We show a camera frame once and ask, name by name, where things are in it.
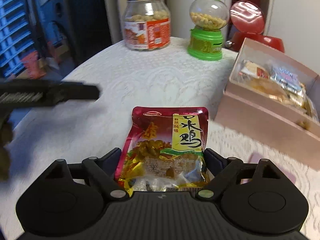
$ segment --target metal knob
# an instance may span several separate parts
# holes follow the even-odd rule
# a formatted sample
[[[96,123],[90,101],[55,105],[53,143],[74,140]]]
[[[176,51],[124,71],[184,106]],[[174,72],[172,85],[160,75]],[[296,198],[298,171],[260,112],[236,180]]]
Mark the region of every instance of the metal knob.
[[[231,48],[231,46],[233,45],[232,41],[226,41],[225,44],[226,48]]]

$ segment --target glass jar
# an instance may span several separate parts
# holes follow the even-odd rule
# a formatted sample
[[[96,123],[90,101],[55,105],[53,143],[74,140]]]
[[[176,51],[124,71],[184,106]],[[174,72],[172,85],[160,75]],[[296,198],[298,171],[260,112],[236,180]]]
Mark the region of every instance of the glass jar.
[[[196,28],[204,31],[219,31],[229,21],[229,10],[220,0],[195,0],[189,12]]]
[[[153,50],[170,44],[170,11],[164,0],[128,0],[123,22],[130,49]]]

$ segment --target white tablecloth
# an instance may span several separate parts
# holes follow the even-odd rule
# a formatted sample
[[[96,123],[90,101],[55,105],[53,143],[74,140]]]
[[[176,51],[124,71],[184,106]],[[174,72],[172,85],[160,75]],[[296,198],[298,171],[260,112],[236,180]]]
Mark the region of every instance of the white tablecloth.
[[[28,186],[55,159],[79,163],[89,156],[103,156],[114,147],[122,148],[135,106],[207,107],[207,147],[224,157],[236,156],[243,161],[258,151],[292,172],[297,178],[295,185],[309,202],[309,214],[301,232],[310,239],[320,239],[320,172],[215,123],[213,119],[236,53],[223,50],[222,60],[201,61],[187,54],[187,45],[186,40],[172,38],[165,49],[138,52],[119,42],[90,58],[66,78],[99,84],[99,100],[69,101],[27,114],[16,127],[15,139],[9,146],[11,179],[0,184],[0,226],[8,240],[23,232],[15,204]]]

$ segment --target green base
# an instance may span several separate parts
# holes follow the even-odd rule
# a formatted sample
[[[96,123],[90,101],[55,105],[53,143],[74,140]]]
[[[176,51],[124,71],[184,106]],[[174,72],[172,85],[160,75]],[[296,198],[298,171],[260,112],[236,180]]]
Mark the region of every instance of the green base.
[[[188,53],[202,60],[222,59],[223,37],[220,31],[208,32],[197,28],[191,30]]]

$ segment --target red lid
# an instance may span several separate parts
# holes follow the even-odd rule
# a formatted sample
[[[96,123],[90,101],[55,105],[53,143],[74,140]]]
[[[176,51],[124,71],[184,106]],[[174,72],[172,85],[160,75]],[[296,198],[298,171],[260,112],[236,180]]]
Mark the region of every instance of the red lid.
[[[238,1],[231,6],[230,19],[241,32],[261,34],[264,30],[264,17],[261,9],[248,1]]]

